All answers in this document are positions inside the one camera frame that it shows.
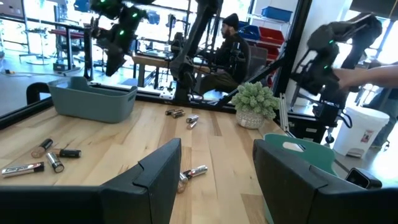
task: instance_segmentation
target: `gray storage tray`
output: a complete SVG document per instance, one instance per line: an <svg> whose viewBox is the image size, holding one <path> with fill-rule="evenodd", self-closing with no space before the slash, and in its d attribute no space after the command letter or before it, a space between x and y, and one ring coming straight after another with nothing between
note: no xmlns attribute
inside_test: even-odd
<svg viewBox="0 0 398 224"><path fill-rule="evenodd" d="M84 77L70 77L48 83L58 114L105 123L125 120L134 107L137 87L128 93L88 85Z"/></svg>

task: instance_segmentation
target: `white bucket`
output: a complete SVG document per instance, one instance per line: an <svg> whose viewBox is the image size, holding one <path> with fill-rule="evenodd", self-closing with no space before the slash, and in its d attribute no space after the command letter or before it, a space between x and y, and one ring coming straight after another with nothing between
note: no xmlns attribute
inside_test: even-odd
<svg viewBox="0 0 398 224"><path fill-rule="evenodd" d="M363 157L390 117L383 112L359 106L348 107L346 111L353 121L353 127L342 125L333 149L343 156Z"/></svg>

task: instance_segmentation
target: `potted plant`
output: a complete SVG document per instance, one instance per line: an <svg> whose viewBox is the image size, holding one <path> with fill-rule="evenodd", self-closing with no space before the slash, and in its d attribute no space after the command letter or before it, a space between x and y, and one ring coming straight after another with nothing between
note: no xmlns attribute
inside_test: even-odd
<svg viewBox="0 0 398 224"><path fill-rule="evenodd" d="M268 87L260 82L245 83L238 86L238 93L232 98L238 124L249 129L262 126L265 119L274 119L279 109L279 98L274 97Z"/></svg>

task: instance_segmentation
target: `black beanie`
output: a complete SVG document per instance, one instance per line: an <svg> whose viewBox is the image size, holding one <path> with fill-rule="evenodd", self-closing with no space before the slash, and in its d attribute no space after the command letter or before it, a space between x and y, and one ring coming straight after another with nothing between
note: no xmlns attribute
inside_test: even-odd
<svg viewBox="0 0 398 224"><path fill-rule="evenodd" d="M230 16L228 16L227 18L225 18L223 20L223 23L226 25L229 25L231 27L234 27L234 29L236 31L238 31L238 26L239 26L239 18L238 15L236 13L231 14Z"/></svg>

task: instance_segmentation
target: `workbench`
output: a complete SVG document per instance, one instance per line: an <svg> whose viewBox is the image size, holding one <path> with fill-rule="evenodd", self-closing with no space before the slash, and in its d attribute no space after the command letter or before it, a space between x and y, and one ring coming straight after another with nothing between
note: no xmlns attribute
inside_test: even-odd
<svg viewBox="0 0 398 224"><path fill-rule="evenodd" d="M266 121L260 131L248 130L236 123L234 114L181 108L187 115L200 117L190 131L187 115L173 119L164 114L174 108L136 101L130 117L118 124L61 116L54 108L45 110L0 131L1 168L44 161L45 171L0 179L0 185L101 185L172 138L181 138L181 170L200 165L209 170L177 194L170 223L265 223L252 161L253 140L262 139L265 133L284 132L273 121ZM45 157L30 155L47 138L53 139L53 148L81 150L81 158L61 158L65 170L56 174Z"/></svg>
<svg viewBox="0 0 398 224"><path fill-rule="evenodd" d="M154 72L155 75L155 85L154 88L157 89L157 84L159 82L159 68L167 68L169 65L169 62L166 60L160 58L160 57L151 57L151 56L145 56L145 55L139 55L135 54L132 56L132 60L134 61L134 74L136 72L136 65L139 65L139 70L138 70L138 87L145 87L146 85L146 78L145 78L145 67L146 65L148 66L154 66L156 67L156 71ZM207 67L206 65L195 65L194 66L194 72L201 75L201 74L207 74L210 73L210 68Z"/></svg>

